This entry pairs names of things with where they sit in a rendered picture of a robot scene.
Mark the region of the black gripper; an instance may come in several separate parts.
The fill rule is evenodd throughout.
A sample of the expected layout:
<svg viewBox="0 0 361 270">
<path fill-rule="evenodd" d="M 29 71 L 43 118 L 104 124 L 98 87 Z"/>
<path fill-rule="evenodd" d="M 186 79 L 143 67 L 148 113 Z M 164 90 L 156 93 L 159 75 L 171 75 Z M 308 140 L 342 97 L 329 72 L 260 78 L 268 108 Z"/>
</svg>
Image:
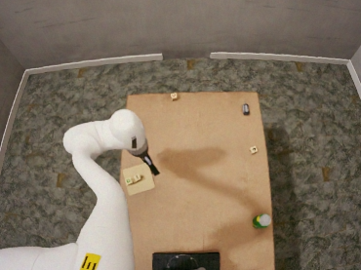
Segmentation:
<svg viewBox="0 0 361 270">
<path fill-rule="evenodd" d="M 148 155 L 148 145 L 147 145 L 147 148 L 146 148 L 146 150 L 143 152 L 143 153 L 141 153 L 140 155 L 133 155 L 133 156 L 135 156 L 135 157 L 137 157 L 137 158 L 141 158 L 142 160 L 143 160 L 143 162 L 144 163 L 146 163 L 147 165 L 148 165 L 148 167 L 151 169 L 151 174 L 154 174 L 154 176 L 157 176 L 157 175 L 159 175 L 160 174 L 160 172 L 157 170 L 157 168 L 155 167 L 155 165 L 153 164 L 153 162 L 152 162 L 152 160 L 150 159 L 150 156 Z M 147 155 L 148 156 L 147 156 Z M 145 159 L 144 159 L 145 158 Z M 149 160 L 148 160 L 148 159 Z"/>
</svg>

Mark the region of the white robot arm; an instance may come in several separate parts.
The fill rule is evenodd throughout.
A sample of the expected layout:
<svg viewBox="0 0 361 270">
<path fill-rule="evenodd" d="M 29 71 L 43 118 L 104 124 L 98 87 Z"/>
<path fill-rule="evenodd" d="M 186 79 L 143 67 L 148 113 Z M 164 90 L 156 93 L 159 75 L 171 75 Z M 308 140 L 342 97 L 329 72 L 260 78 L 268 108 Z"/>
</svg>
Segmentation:
<svg viewBox="0 0 361 270">
<path fill-rule="evenodd" d="M 134 112 L 121 109 L 109 120 L 71 128 L 64 135 L 63 145 L 98 197 L 92 214 L 76 243 L 0 250 L 0 270 L 135 270 L 125 193 L 93 160 L 107 150 L 124 149 L 133 155 L 145 151 L 148 141 L 141 120 Z"/>
</svg>

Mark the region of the pale yellow mat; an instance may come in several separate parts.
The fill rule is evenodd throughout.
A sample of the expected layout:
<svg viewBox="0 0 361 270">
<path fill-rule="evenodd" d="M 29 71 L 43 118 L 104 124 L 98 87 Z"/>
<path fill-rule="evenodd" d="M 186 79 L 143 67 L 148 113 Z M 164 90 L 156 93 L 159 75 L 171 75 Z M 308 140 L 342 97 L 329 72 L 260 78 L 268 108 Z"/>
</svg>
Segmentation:
<svg viewBox="0 0 361 270">
<path fill-rule="evenodd" d="M 155 184 L 150 173 L 150 168 L 146 163 L 122 171 L 124 178 L 126 179 L 130 177 L 134 183 L 129 186 L 126 183 L 129 196 L 155 188 Z M 140 175 L 142 179 L 141 181 L 135 181 L 134 175 L 136 174 Z"/>
</svg>

